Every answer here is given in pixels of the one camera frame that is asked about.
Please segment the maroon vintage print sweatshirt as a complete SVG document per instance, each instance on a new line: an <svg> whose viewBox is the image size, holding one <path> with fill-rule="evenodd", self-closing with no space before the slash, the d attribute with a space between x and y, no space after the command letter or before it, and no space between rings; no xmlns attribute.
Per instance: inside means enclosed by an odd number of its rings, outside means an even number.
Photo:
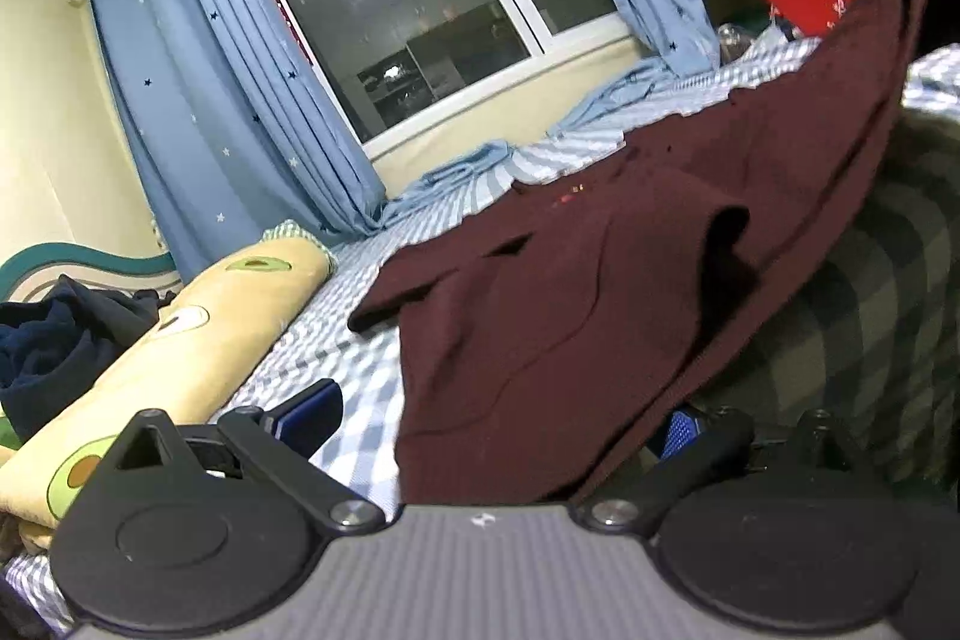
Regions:
<svg viewBox="0 0 960 640"><path fill-rule="evenodd" d="M854 0L793 73L636 128L382 266L407 503L581 495L731 362L859 213L947 0Z"/></svg>

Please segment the dark navy clothes pile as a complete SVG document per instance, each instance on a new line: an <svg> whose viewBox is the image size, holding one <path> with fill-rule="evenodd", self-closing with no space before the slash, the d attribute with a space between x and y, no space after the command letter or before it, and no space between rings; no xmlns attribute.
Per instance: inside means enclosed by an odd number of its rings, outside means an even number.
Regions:
<svg viewBox="0 0 960 640"><path fill-rule="evenodd" d="M91 289L68 276L37 302L2 305L2 414L36 435L160 319L171 292Z"/></svg>

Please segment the yellow avocado print quilt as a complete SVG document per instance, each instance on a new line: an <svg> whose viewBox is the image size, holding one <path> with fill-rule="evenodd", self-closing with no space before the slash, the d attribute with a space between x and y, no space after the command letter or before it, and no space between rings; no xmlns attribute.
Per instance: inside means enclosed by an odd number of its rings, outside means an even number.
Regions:
<svg viewBox="0 0 960 640"><path fill-rule="evenodd" d="M202 424L228 403L334 273L304 237L257 242L206 268L161 308L158 323L2 461L2 518L26 551L46 552L112 440L142 409Z"/></svg>

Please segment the left blue star curtain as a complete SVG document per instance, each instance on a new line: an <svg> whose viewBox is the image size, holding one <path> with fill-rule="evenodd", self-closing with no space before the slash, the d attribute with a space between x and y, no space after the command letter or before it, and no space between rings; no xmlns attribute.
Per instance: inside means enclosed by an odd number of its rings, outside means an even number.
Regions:
<svg viewBox="0 0 960 640"><path fill-rule="evenodd" d="M397 198L275 0L91 0L112 99L183 280L293 221L361 241L504 163L496 140Z"/></svg>

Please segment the teal trimmed headboard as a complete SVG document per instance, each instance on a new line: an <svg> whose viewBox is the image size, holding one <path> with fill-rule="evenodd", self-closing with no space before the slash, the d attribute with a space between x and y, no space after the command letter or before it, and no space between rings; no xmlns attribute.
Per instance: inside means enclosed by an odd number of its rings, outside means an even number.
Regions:
<svg viewBox="0 0 960 640"><path fill-rule="evenodd" d="M2 263L2 301L40 301L60 276L89 289L125 294L156 291L160 298L182 287L169 253L134 259L84 245L49 242L25 248Z"/></svg>

